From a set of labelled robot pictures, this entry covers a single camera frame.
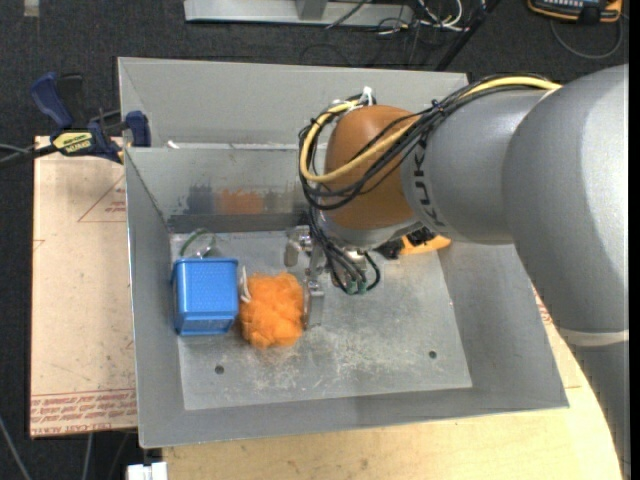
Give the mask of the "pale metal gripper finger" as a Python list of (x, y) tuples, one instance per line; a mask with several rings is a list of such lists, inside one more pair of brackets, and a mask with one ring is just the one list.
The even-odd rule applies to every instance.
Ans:
[(308, 279), (303, 285), (303, 325), (310, 329), (322, 323), (325, 292), (321, 283)]
[(311, 251), (311, 233), (308, 226), (299, 226), (286, 232), (286, 245), (284, 250), (284, 265), (294, 267), (298, 264), (301, 253)]

